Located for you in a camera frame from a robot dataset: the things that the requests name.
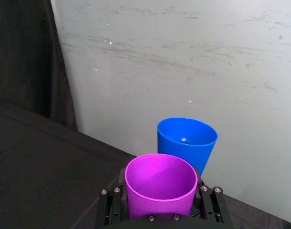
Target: cup rim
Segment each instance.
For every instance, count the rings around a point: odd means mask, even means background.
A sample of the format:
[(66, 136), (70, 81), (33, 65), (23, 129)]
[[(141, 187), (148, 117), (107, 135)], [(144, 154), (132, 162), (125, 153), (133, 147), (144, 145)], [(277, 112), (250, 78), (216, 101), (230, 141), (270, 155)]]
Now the cup rim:
[[(202, 144), (202, 145), (197, 145), (197, 144), (187, 144), (187, 143), (185, 143), (185, 142), (181, 142), (181, 143), (180, 143), (180, 142), (174, 141), (173, 139), (171, 139), (171, 138), (167, 137), (166, 135), (164, 135), (164, 134), (160, 131), (160, 129), (159, 129), (159, 125), (160, 125), (163, 121), (168, 120), (168, 119), (187, 119), (187, 120), (193, 120), (193, 121), (197, 121), (197, 122), (199, 122), (199, 123), (205, 124), (205, 125), (209, 126), (209, 127), (210, 127), (214, 132), (215, 132), (215, 134), (216, 134), (215, 140), (212, 141), (212, 142), (210, 142), (210, 143), (208, 143), (208, 144)], [(170, 118), (165, 118), (165, 119), (161, 120), (161, 121), (157, 124), (157, 131), (161, 134), (161, 136), (163, 136), (164, 138), (168, 139), (169, 141), (174, 142), (174, 143), (177, 143), (177, 144), (187, 145), (187, 146), (208, 146), (208, 145), (211, 145), (211, 144), (215, 143), (215, 142), (217, 141), (217, 139), (218, 139), (218, 133), (217, 133), (217, 131), (216, 131), (216, 130), (211, 126), (211, 125), (209, 125), (209, 124), (207, 124), (207, 123), (204, 123), (204, 122), (202, 122), (202, 121), (199, 121), (199, 120), (197, 120), (197, 119), (194, 119), (194, 118), (185, 118), (185, 117), (170, 117)]]
[[(184, 195), (182, 195), (182, 196), (180, 196), (180, 197), (173, 198), (173, 199), (155, 199), (155, 198), (150, 198), (150, 197), (146, 197), (146, 196), (140, 194), (139, 192), (135, 191), (135, 190), (132, 188), (132, 186), (127, 182), (127, 169), (129, 168), (129, 166), (130, 166), (134, 161), (139, 160), (140, 158), (145, 157), (145, 156), (166, 156), (166, 157), (175, 157), (176, 159), (183, 161), (184, 163), (186, 163), (186, 164), (187, 164), (187, 165), (192, 169), (192, 171), (193, 171), (193, 173), (194, 173), (194, 176), (195, 176), (195, 184), (194, 184), (194, 186), (192, 187), (192, 189), (191, 189), (188, 193), (186, 193), (186, 194), (184, 194)], [(183, 160), (183, 159), (181, 159), (181, 158), (179, 158), (179, 157), (177, 157), (177, 156), (168, 155), (168, 154), (159, 154), (159, 153), (157, 153), (157, 154), (145, 154), (145, 155), (137, 156), (136, 158), (134, 158), (133, 160), (131, 160), (131, 161), (128, 163), (128, 165), (127, 165), (126, 168), (125, 168), (125, 182), (126, 182), (126, 185), (130, 188), (130, 190), (131, 190), (132, 192), (134, 192), (136, 195), (138, 195), (139, 197), (142, 197), (142, 198), (144, 198), (144, 199), (151, 200), (151, 201), (156, 201), (156, 202), (172, 202), (172, 201), (177, 201), (177, 200), (184, 199), (184, 198), (186, 198), (187, 196), (191, 195), (193, 192), (196, 191), (196, 188), (197, 188), (197, 173), (195, 172), (195, 169), (194, 169), (194, 168), (193, 168), (193, 167), (192, 167), (192, 166), (191, 166), (187, 161), (185, 161), (185, 160)]]

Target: screw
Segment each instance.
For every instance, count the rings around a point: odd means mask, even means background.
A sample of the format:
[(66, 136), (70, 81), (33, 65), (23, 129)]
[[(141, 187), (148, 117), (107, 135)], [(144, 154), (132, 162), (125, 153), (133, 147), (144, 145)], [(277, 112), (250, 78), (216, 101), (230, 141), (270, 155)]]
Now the screw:
[(105, 195), (105, 194), (107, 194), (107, 190), (104, 188), (104, 189), (101, 190), (100, 193), (101, 193), (101, 195)]
[(155, 216), (153, 216), (153, 215), (150, 215), (149, 217), (148, 217), (148, 219), (149, 219), (149, 221), (154, 221), (155, 220)]
[(222, 190), (219, 187), (215, 187), (214, 191), (217, 192), (217, 193), (220, 193)]
[(120, 190), (121, 190), (121, 189), (120, 189), (119, 187), (115, 187), (114, 192), (115, 192), (115, 193), (118, 193), (118, 192), (120, 192)]
[(180, 220), (180, 216), (178, 214), (173, 215), (173, 220), (175, 221), (179, 221)]
[(201, 187), (201, 190), (203, 190), (203, 191), (207, 191), (208, 188), (207, 188), (205, 185), (203, 185), (203, 186)]

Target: purple cup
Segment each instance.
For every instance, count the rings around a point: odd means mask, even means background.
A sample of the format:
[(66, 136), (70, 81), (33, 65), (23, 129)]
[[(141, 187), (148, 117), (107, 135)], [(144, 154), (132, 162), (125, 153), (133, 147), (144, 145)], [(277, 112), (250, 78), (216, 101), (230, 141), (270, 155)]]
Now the purple cup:
[(190, 215), (197, 174), (183, 159), (167, 154), (147, 154), (133, 159), (125, 169), (130, 218), (151, 214)]

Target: gray table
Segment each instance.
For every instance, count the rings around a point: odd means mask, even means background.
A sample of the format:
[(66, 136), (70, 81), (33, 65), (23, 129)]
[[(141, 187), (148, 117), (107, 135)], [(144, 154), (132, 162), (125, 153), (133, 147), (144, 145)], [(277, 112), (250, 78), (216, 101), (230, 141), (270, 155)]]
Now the gray table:
[[(0, 229), (93, 229), (99, 190), (133, 157), (0, 102)], [(235, 228), (291, 229), (238, 200), (226, 202)]]

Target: black curtain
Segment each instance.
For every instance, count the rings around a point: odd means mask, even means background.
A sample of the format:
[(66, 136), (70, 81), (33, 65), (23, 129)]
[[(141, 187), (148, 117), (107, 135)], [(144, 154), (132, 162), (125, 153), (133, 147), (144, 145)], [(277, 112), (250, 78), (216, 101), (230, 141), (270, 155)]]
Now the black curtain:
[(76, 129), (50, 0), (0, 0), (0, 100)]

